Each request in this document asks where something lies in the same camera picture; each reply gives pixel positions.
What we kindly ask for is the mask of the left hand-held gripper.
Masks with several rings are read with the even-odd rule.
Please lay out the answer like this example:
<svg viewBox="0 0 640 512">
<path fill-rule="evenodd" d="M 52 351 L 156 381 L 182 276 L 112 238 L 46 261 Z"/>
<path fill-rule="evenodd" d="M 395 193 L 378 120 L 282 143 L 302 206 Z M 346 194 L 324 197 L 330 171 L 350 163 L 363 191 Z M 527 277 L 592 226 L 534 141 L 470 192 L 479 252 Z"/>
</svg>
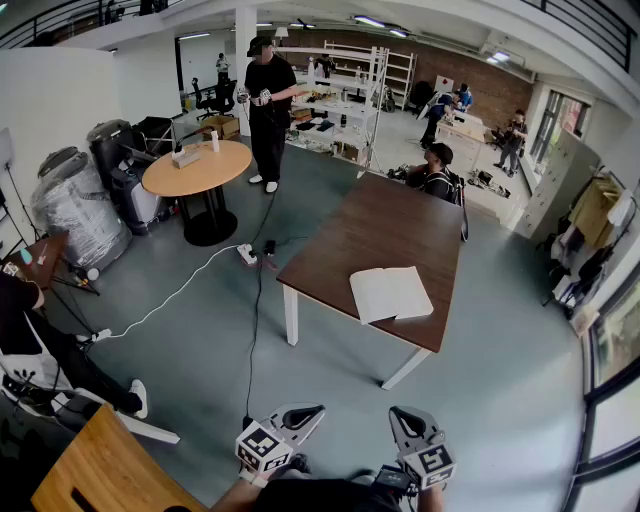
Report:
<svg viewBox="0 0 640 512">
<path fill-rule="evenodd" d="M 251 423 L 235 441 L 235 455 L 253 473 L 266 473 L 290 463 L 299 447 L 324 419 L 324 405 L 289 403 L 268 418 Z"/>
</svg>

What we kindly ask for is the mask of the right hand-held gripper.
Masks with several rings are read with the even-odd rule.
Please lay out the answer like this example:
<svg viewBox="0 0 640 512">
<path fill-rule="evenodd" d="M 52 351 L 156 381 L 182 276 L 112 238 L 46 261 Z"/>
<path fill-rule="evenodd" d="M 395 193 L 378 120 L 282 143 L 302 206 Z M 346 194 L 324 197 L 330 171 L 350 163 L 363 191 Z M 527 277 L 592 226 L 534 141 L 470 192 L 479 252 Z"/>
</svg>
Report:
<svg viewBox="0 0 640 512">
<path fill-rule="evenodd" d="M 399 451 L 397 461 L 419 490 L 453 477 L 456 461 L 445 433 L 431 414 L 415 407 L 393 406 L 389 422 Z M 406 448 L 405 444 L 414 445 Z"/>
</svg>

